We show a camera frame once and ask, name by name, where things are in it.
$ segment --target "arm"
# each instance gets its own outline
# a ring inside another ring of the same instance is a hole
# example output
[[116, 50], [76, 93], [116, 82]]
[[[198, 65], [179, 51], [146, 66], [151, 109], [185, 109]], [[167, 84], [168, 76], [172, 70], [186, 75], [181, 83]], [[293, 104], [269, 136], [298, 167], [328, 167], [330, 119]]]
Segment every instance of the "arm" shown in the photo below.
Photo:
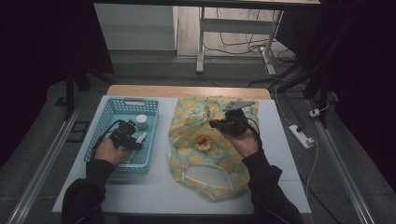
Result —
[[304, 223], [297, 207], [291, 203], [277, 184], [282, 171], [269, 164], [251, 130], [239, 136], [224, 134], [244, 157], [250, 180], [251, 198], [256, 223]]
[[114, 148], [109, 138], [99, 145], [93, 161], [87, 162], [87, 178], [77, 179], [64, 195], [62, 223], [105, 223], [101, 204], [106, 181], [128, 153]]

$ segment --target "plastic bag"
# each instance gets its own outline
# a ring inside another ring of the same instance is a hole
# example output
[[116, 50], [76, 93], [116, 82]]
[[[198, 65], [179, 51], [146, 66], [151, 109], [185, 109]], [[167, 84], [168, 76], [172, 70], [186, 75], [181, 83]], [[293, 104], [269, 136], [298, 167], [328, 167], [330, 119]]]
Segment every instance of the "plastic bag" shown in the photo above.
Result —
[[[224, 119], [222, 108], [231, 101], [242, 99], [224, 96], [179, 97], [169, 129], [172, 146], [169, 165], [173, 178], [212, 199], [234, 195], [248, 186], [248, 169], [242, 163], [243, 158], [218, 130], [209, 125], [211, 119]], [[257, 124], [258, 107], [256, 102], [243, 108], [245, 116]], [[227, 175], [229, 186], [210, 185], [186, 176], [186, 170], [193, 165], [219, 168]]]

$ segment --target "person's right hand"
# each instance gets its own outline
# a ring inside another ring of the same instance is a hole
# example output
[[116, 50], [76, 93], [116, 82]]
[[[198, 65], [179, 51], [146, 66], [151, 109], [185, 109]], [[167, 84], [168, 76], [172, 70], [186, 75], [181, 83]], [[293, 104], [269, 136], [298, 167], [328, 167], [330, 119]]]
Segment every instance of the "person's right hand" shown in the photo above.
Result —
[[131, 150], [118, 150], [114, 148], [111, 138], [106, 138], [96, 149], [94, 160], [109, 161], [114, 166], [117, 166], [128, 153], [131, 153]]
[[247, 129], [247, 131], [238, 136], [232, 136], [227, 133], [222, 133], [225, 139], [229, 140], [235, 150], [243, 157], [247, 157], [255, 152], [259, 151], [259, 145], [257, 143], [254, 133]]

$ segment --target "blue plastic basket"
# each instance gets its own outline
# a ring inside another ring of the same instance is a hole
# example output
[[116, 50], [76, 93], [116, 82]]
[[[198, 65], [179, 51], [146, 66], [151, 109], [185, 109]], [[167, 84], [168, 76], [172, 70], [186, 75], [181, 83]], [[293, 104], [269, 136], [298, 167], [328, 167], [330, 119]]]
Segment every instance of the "blue plastic basket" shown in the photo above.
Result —
[[149, 159], [158, 118], [158, 108], [158, 100], [154, 99], [104, 96], [87, 133], [87, 137], [92, 138], [85, 153], [84, 162], [90, 160], [96, 141], [114, 121], [118, 119], [136, 121], [136, 117], [143, 114], [148, 118], [148, 128], [140, 131], [136, 127], [136, 132], [133, 134], [133, 137], [137, 139], [142, 133], [147, 133], [143, 147], [136, 151], [130, 163], [121, 163], [116, 167], [116, 171], [111, 177], [146, 174], [149, 171]]

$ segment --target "white table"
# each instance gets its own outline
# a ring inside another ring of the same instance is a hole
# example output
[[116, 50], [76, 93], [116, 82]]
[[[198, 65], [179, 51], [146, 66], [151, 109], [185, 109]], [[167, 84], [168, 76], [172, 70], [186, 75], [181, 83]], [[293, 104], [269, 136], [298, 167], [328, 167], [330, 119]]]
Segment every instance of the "white table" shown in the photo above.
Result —
[[[168, 129], [177, 103], [176, 97], [156, 98], [160, 102], [156, 137], [154, 139], [151, 164], [147, 175], [134, 177], [132, 184], [106, 185], [103, 211], [115, 214], [160, 214], [160, 215], [246, 215], [252, 214], [250, 193], [247, 190], [238, 197], [212, 202], [202, 193], [188, 189], [173, 179], [168, 166]], [[310, 213], [309, 205], [297, 169], [290, 153], [275, 102], [260, 100], [260, 128], [265, 154], [268, 161], [283, 170], [279, 186], [301, 213]], [[89, 144], [86, 136], [81, 148]], [[62, 211], [62, 201], [67, 187], [77, 178], [85, 177], [82, 149], [67, 177], [52, 212]]]

